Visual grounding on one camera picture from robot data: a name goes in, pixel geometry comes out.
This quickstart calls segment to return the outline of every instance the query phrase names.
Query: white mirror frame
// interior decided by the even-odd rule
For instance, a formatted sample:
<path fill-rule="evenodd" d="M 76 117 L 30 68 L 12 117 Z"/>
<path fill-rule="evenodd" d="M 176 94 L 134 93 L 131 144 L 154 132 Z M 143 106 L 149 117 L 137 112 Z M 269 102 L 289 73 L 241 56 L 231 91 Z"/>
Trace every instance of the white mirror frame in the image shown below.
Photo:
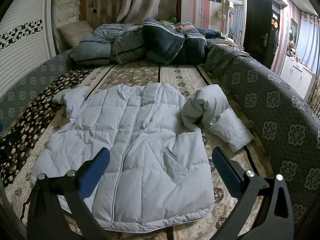
<path fill-rule="evenodd" d="M 229 4 L 230 0 L 226 0 L 224 6 L 225 6 L 225 15 L 226 15 L 226 34 L 227 37 L 229 35 L 229 13 L 230 10 L 228 9 L 228 4 Z M 243 42 L 244 42 L 244 34 L 245 34 L 245 24 L 247 21 L 247 0 L 244 0 L 244 8 L 243 8 L 243 28 L 242 28 L 242 37 L 241 37 L 241 44 L 240 46 L 243 46 Z"/>

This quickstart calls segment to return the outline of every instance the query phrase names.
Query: white cabinet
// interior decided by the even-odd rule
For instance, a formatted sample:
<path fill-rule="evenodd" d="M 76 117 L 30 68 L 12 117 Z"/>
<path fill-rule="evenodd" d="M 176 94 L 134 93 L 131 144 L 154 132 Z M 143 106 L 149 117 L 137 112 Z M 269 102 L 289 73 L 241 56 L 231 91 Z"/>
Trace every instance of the white cabinet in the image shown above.
<path fill-rule="evenodd" d="M 304 65 L 285 56 L 280 77 L 286 81 L 304 99 L 307 99 L 316 75 Z"/>

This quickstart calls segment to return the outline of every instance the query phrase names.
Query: jacket pocket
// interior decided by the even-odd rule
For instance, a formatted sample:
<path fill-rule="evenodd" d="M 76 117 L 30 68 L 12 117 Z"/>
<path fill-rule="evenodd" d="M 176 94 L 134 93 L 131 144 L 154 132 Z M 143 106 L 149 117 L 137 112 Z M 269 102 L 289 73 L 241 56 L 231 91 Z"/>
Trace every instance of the jacket pocket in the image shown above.
<path fill-rule="evenodd" d="M 189 174 L 188 169 L 164 146 L 161 140 L 149 142 L 149 146 L 165 173 L 177 183 Z"/>

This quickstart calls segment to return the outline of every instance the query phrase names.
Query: door handle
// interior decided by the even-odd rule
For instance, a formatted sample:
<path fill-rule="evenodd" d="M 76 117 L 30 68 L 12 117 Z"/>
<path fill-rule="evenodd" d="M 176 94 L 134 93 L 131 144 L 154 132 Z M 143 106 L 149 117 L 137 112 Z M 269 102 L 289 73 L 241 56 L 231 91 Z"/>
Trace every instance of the door handle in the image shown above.
<path fill-rule="evenodd" d="M 267 43 L 268 43 L 268 34 L 266 33 L 265 36 L 261 36 L 262 38 L 264 38 L 264 43 L 263 43 L 263 46 L 267 46 Z"/>

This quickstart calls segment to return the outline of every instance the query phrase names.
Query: black door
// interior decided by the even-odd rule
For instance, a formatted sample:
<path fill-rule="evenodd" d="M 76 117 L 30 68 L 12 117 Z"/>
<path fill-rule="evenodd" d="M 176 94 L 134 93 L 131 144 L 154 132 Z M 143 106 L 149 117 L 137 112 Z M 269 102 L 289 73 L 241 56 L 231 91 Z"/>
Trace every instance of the black door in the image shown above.
<path fill-rule="evenodd" d="M 263 65 L 273 61 L 274 43 L 271 36 L 272 0 L 247 0 L 247 21 L 244 34 L 244 51 Z"/>

